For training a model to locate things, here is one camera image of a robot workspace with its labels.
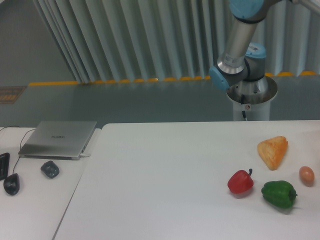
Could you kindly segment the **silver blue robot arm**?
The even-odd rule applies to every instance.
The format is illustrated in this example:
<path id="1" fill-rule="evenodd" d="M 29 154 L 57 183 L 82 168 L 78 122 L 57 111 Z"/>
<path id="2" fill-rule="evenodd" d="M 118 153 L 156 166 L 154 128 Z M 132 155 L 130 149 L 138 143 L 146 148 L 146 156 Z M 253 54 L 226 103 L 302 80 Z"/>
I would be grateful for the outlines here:
<path id="1" fill-rule="evenodd" d="M 235 20 L 224 52 L 209 69 L 225 91 L 243 80 L 304 71 L 320 72 L 318 0 L 231 0 Z"/>

